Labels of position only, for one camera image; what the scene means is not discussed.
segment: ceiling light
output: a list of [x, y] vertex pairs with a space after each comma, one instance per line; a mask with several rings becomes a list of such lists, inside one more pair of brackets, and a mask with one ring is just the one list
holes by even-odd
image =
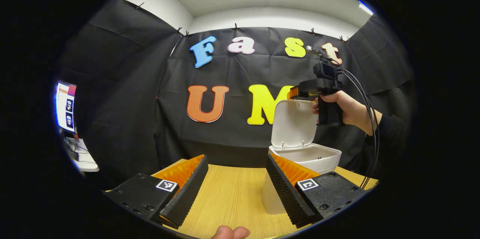
[[361, 1], [360, 1], [360, 5], [358, 5], [358, 7], [362, 8], [362, 10], [369, 13], [370, 15], [373, 15], [372, 10], [368, 9], [368, 7], [366, 5], [364, 5]]

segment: wooden table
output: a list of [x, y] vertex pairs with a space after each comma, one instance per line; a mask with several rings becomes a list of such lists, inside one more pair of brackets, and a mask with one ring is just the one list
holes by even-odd
[[[171, 166], [184, 161], [185, 159], [181, 159]], [[266, 172], [265, 168], [237, 168], [209, 164], [207, 175], [190, 213], [177, 231], [209, 239], [220, 225], [232, 228], [244, 226], [250, 230], [248, 239], [264, 239], [299, 230], [292, 225], [286, 213], [270, 215], [265, 212], [262, 189]], [[360, 186], [363, 180], [360, 174], [340, 167], [336, 167], [335, 172], [357, 186]], [[373, 187], [376, 183], [377, 180], [370, 179], [365, 189]]]

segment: blue letter f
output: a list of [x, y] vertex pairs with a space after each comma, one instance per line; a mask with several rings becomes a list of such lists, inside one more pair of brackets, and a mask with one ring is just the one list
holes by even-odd
[[214, 36], [209, 36], [190, 48], [190, 50], [194, 52], [195, 59], [197, 60], [195, 68], [199, 68], [211, 61], [212, 57], [208, 56], [207, 53], [213, 53], [213, 45], [211, 42], [215, 42], [215, 40], [216, 38]]

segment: black fabric backdrop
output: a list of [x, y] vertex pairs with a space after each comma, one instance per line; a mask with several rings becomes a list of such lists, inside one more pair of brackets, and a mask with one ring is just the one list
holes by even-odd
[[[413, 107], [411, 71], [398, 39], [373, 16], [347, 42], [293, 29], [249, 27], [189, 35], [125, 0], [111, 0], [73, 37], [65, 49], [58, 79], [77, 84], [75, 121], [91, 155], [100, 166], [103, 183], [115, 186], [138, 172], [153, 173], [180, 158], [200, 154], [209, 163], [234, 167], [264, 167], [272, 126], [249, 125], [253, 84], [266, 85], [276, 98], [281, 87], [315, 78], [312, 54], [285, 53], [287, 37], [320, 48], [338, 48], [342, 66], [370, 94], [375, 108], [408, 119]], [[215, 36], [213, 59], [195, 68], [190, 47]], [[253, 54], [231, 53], [235, 37], [254, 39]], [[344, 90], [361, 101], [344, 76]], [[229, 87], [223, 113], [212, 123], [187, 115], [191, 85], [207, 87], [201, 109], [209, 112], [216, 85]], [[314, 143], [342, 151], [341, 167], [361, 167], [365, 133], [354, 126], [317, 127]]]

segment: orange letter u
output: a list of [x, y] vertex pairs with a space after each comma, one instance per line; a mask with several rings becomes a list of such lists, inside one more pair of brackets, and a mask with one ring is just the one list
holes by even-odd
[[200, 109], [202, 104], [202, 96], [207, 92], [207, 87], [202, 85], [192, 85], [188, 87], [190, 96], [188, 97], [187, 114], [193, 121], [202, 123], [211, 123], [220, 118], [223, 111], [223, 101], [225, 93], [229, 90], [226, 86], [214, 86], [211, 91], [215, 93], [213, 100], [213, 108], [209, 113], [204, 113]]

